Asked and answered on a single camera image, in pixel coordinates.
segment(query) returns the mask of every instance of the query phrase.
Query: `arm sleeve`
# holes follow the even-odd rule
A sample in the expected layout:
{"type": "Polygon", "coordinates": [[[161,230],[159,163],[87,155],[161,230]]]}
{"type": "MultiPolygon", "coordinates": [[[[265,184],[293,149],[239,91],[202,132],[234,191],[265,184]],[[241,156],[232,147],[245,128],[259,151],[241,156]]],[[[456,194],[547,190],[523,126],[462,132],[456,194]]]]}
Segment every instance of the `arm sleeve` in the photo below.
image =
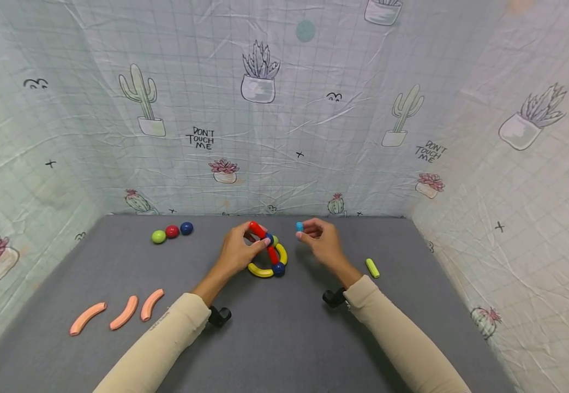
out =
{"type": "Polygon", "coordinates": [[[155,393],[177,357],[204,330],[210,310],[183,294],[114,365],[94,393],[155,393]]]}
{"type": "Polygon", "coordinates": [[[363,276],[343,293],[350,311],[376,338],[414,393],[466,393],[470,389],[437,346],[363,276]]]}

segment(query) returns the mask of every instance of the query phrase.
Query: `left hand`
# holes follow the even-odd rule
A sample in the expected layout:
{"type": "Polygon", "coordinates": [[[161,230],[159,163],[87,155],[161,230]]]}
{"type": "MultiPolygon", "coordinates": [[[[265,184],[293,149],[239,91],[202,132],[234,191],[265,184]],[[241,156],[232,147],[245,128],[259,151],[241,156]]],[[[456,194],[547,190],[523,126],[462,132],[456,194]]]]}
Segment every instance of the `left hand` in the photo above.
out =
{"type": "Polygon", "coordinates": [[[249,232],[249,223],[240,224],[227,232],[223,238],[223,245],[219,259],[215,267],[221,267],[228,270],[231,274],[236,274],[245,269],[259,252],[267,248],[271,242],[269,239],[255,240],[251,232],[249,232]],[[244,239],[251,241],[253,244],[248,246],[244,239]]]}

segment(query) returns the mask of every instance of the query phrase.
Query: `red toy stick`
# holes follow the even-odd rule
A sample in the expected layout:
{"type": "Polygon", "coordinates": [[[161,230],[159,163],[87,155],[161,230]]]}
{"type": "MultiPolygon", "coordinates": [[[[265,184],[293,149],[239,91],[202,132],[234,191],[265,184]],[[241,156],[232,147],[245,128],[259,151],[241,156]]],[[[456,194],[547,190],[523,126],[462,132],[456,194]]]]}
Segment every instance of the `red toy stick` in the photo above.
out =
{"type": "Polygon", "coordinates": [[[263,240],[265,237],[267,237],[267,233],[262,230],[257,222],[249,223],[249,229],[250,231],[254,232],[254,235],[260,237],[260,240],[263,240]]]}
{"type": "Polygon", "coordinates": [[[275,248],[267,247],[267,253],[269,253],[269,259],[271,259],[272,265],[277,265],[280,262],[280,258],[278,257],[278,253],[275,252],[275,248]]]}

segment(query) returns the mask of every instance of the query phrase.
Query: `white wall fabric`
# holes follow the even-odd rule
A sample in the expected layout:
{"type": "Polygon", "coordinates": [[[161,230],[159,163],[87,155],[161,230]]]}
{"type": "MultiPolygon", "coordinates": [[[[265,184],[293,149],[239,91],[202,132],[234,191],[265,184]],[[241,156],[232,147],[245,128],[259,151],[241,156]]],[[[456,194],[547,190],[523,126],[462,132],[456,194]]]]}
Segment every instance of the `white wall fabric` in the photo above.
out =
{"type": "Polygon", "coordinates": [[[0,0],[0,332],[109,212],[413,217],[569,391],[569,1],[0,0]]]}

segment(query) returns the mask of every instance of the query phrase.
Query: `yellow-green ball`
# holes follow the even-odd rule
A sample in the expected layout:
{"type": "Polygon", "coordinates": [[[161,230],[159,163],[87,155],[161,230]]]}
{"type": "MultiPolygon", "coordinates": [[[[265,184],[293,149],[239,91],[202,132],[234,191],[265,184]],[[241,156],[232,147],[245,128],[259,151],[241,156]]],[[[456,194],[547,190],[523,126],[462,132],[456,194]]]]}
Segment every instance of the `yellow-green ball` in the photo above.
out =
{"type": "Polygon", "coordinates": [[[151,240],[155,244],[164,243],[166,240],[166,233],[164,233],[164,231],[155,231],[153,232],[153,235],[151,235],[151,240]]]}

